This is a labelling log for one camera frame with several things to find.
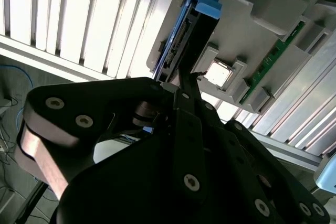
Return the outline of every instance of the floor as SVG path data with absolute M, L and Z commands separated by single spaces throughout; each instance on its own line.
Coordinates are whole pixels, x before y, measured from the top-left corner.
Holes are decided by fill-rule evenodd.
M 3 64 L 15 65 L 26 70 L 27 73 L 30 75 L 35 87 L 45 84 L 69 82 L 60 77 L 0 56 L 0 65 Z M 0 88 L 1 92 L 4 92 L 4 94 L 6 95 L 10 95 L 18 101 L 17 105 L 7 109 L 5 114 L 1 115 L 3 122 L 2 129 L 6 131 L 9 135 L 9 138 L 7 138 L 7 140 L 14 142 L 17 135 L 17 129 L 15 126 L 16 115 L 18 111 L 23 107 L 27 92 L 30 90 L 29 81 L 24 74 L 16 69 L 0 68 Z M 12 153 L 9 153 L 9 157 L 6 157 L 5 154 L 0 154 L 2 160 L 2 167 L 0 167 L 0 187 L 8 186 L 17 191 L 12 201 L 0 214 L 0 223 L 3 224 L 11 223 L 11 221 L 13 221 L 13 217 L 15 216 L 16 211 L 19 210 L 20 206 L 23 204 L 24 198 L 29 195 L 34 186 L 37 184 L 32 175 L 28 174 L 17 166 L 17 164 L 11 158 L 11 155 Z M 293 164 L 284 162 L 283 164 L 308 190 L 312 192 L 314 191 L 315 197 L 323 204 L 325 204 L 327 200 L 332 197 L 332 194 L 329 194 L 325 191 L 315 191 L 316 186 L 314 184 L 312 177 L 313 174 L 311 172 L 303 170 Z M 44 197 L 41 198 L 41 200 L 37 204 L 37 208 L 32 213 L 32 215 L 44 219 L 30 217 L 28 218 L 27 223 L 48 223 L 47 220 L 53 214 L 53 211 L 56 208 L 57 204 L 58 201 L 56 200 L 53 192 L 47 190 L 44 194 Z

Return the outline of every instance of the silver screw head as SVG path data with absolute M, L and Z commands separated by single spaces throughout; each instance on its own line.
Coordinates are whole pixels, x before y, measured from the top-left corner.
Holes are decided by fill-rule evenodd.
M 93 120 L 88 115 L 79 115 L 76 117 L 76 123 L 82 128 L 89 128 L 93 125 Z
M 60 110 L 64 107 L 64 101 L 57 97 L 50 97 L 46 100 L 46 106 L 53 110 Z
M 189 95 L 187 95 L 186 93 L 182 93 L 182 95 L 183 95 L 184 98 L 189 99 Z
M 187 174 L 184 176 L 184 184 L 185 186 L 190 189 L 191 191 L 198 191 L 199 190 L 199 182 L 198 182 L 198 179 L 194 176 L 194 175 L 191 175 L 191 174 Z
M 212 106 L 211 106 L 210 103 L 206 103 L 205 106 L 206 106 L 208 109 L 212 110 Z
M 315 209 L 315 211 L 316 211 L 320 216 L 324 216 L 324 211 L 320 208 L 319 205 L 317 205 L 316 203 L 313 203 L 313 208 Z
M 302 212 L 304 212 L 307 216 L 311 216 L 311 211 L 309 210 L 309 208 L 304 204 L 304 203 L 300 203 L 299 204 Z
M 265 217 L 268 217 L 270 215 L 270 210 L 268 206 L 261 199 L 256 199 L 254 201 L 254 204 L 256 205 L 256 208 L 262 215 L 264 215 Z
M 235 123 L 235 127 L 239 131 L 241 131 L 243 129 L 238 123 Z

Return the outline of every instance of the green circuit board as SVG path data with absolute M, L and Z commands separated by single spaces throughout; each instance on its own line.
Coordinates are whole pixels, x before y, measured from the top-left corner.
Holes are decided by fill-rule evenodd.
M 305 23 L 303 21 L 300 21 L 285 42 L 283 42 L 280 39 L 276 41 L 274 46 L 271 48 L 266 57 L 263 59 L 262 63 L 259 65 L 256 72 L 252 75 L 250 79 L 247 80 L 247 83 L 249 84 L 250 88 L 239 102 L 240 104 L 243 104 L 246 101 L 246 99 L 254 91 L 258 83 L 265 76 L 265 74 L 272 68 L 277 59 L 280 58 L 280 56 L 286 50 L 289 44 L 299 34 L 301 29 L 304 27 L 304 24 Z

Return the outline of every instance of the white plastic part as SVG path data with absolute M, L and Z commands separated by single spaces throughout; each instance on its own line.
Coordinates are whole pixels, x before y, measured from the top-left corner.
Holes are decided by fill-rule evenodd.
M 309 0 L 255 0 L 251 18 L 279 35 L 285 35 L 309 4 Z

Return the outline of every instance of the cable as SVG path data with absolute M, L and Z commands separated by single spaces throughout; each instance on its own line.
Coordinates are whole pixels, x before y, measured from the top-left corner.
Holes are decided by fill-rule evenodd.
M 11 157 L 11 156 L 8 156 L 15 164 L 17 164 L 17 162 Z
M 49 221 L 48 221 L 48 220 L 46 220 L 45 218 L 43 218 L 43 217 L 40 217 L 40 216 L 36 216 L 36 215 L 29 215 L 29 217 L 35 217 L 35 218 L 39 218 L 39 219 L 42 219 L 42 220 L 44 220 L 46 223 L 49 223 Z
M 11 139 L 11 136 L 8 134 L 8 132 L 6 131 L 5 127 L 4 127 L 4 117 L 5 117 L 5 114 L 2 118 L 0 118 L 1 120 L 1 127 L 3 129 L 3 131 L 5 132 L 5 134 L 8 136 L 9 140 Z
M 23 111 L 23 108 L 21 108 L 21 109 L 17 112 L 17 114 L 16 114 L 16 119 L 15 119 L 15 121 L 16 121 L 16 129 L 17 129 L 17 131 L 19 131 L 19 116 L 20 116 L 20 114 L 22 113 L 22 111 Z
M 3 141 L 6 141 L 7 143 L 11 143 L 11 144 L 16 144 L 15 142 L 9 141 L 9 140 L 5 140 L 4 138 L 0 137 L 0 139 L 2 139 Z
M 34 85 L 33 85 L 33 81 L 31 80 L 29 74 L 22 68 L 18 67 L 18 66 L 15 66 L 15 65 L 0 65 L 0 68 L 14 68 L 14 69 L 17 69 L 17 70 L 20 70 L 22 73 L 24 73 L 26 75 L 26 77 L 28 78 L 29 82 L 30 82 L 30 85 L 31 85 L 31 88 L 33 89 L 34 88 Z
M 42 195 L 42 197 L 44 197 L 46 200 L 49 200 L 51 202 L 58 202 L 58 200 L 54 200 L 54 199 L 48 199 L 47 197 L 45 197 L 44 195 Z
M 19 193 L 18 191 L 16 191 L 16 190 L 13 190 L 15 193 L 17 193 L 19 196 L 21 196 L 22 197 L 22 199 L 24 199 L 24 200 L 27 200 L 21 193 Z M 35 206 L 35 208 L 36 208 L 36 210 L 38 210 L 44 217 L 46 217 L 46 219 L 48 219 L 48 221 L 50 221 L 50 219 L 48 218 L 48 216 L 46 216 L 38 207 L 36 207 Z
M 21 67 L 18 67 L 18 66 L 15 66 L 15 65 L 0 65 L 0 68 L 12 68 L 12 69 L 20 70 L 28 78 L 31 88 L 32 89 L 34 88 L 33 81 L 31 80 L 31 77 L 26 72 L 26 70 L 22 69 Z M 18 118 L 19 118 L 19 115 L 22 112 L 22 110 L 23 110 L 23 108 L 21 108 L 16 115 L 16 129 L 17 129 L 17 131 L 19 131 Z
M 3 169 L 3 171 L 4 171 L 4 182 L 5 182 L 5 184 L 6 185 L 8 185 L 8 182 L 7 182 L 7 180 L 6 180 L 6 169 L 5 169 L 5 162 L 3 162 L 3 161 L 1 161 L 1 163 L 2 163 L 2 169 Z
M 11 148 L 8 149 L 7 152 L 5 152 L 5 159 L 7 161 L 7 163 L 10 165 L 9 161 L 8 161 L 8 157 L 9 157 L 9 153 L 14 153 L 14 152 L 9 152 L 12 148 L 14 148 L 15 146 L 12 146 Z
M 0 160 L 0 163 L 2 163 L 3 165 L 11 165 L 9 162 L 5 162 L 3 160 Z

